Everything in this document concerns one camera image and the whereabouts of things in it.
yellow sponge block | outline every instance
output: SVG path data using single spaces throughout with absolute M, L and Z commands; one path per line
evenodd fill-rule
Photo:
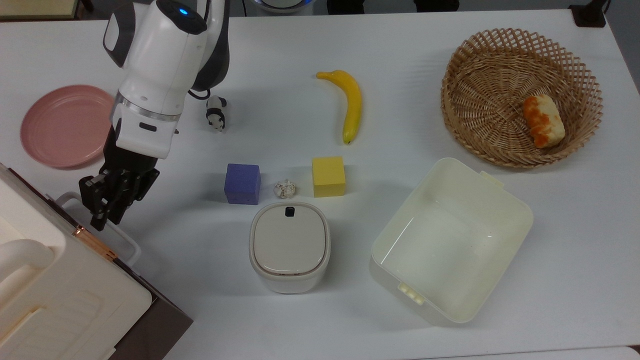
M 314 197 L 343 196 L 346 187 L 342 156 L 314 158 Z

wicker basket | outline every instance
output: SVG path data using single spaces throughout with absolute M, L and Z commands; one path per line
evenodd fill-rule
M 566 135 L 538 149 L 522 117 L 522 103 L 547 94 Z M 521 29 L 494 29 L 466 40 L 442 80 L 447 129 L 467 150 L 505 167 L 534 168 L 575 152 L 598 128 L 602 98 L 596 78 L 558 43 Z

pink plate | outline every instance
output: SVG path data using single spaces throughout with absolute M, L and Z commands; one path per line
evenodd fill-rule
M 24 150 L 44 165 L 72 168 L 102 154 L 113 97 L 89 85 L 53 90 L 36 101 L 22 120 Z

purple cube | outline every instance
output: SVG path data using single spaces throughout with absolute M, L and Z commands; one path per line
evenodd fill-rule
M 228 164 L 225 195 L 229 204 L 257 205 L 260 195 L 260 167 Z

copper hinge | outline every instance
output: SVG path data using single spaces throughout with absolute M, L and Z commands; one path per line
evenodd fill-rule
M 115 252 L 82 225 L 78 225 L 72 235 L 110 262 L 118 258 Z

